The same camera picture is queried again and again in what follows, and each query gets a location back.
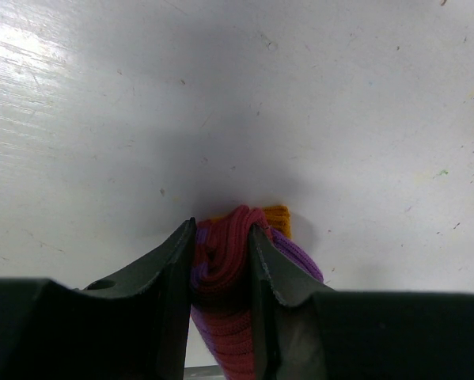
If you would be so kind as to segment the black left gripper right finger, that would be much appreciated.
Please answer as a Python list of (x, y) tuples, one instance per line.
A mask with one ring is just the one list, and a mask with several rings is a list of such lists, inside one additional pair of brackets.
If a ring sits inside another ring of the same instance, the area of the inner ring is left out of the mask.
[(336, 291), (248, 235), (258, 379), (474, 379), (474, 294)]

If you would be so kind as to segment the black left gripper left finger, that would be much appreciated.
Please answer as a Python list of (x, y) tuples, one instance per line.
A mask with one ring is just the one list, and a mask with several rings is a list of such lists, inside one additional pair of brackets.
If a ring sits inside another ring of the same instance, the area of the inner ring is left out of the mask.
[(84, 289), (0, 278), (0, 379), (181, 379), (195, 230)]

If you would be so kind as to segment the maroon purple orange sock pair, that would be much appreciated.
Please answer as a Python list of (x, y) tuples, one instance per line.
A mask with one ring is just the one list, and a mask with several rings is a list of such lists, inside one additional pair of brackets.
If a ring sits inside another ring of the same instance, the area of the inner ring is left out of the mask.
[(228, 379), (254, 379), (248, 233), (261, 227), (268, 240), (318, 282), (322, 272), (291, 240), (289, 209), (240, 205), (198, 222), (191, 265), (191, 319)]

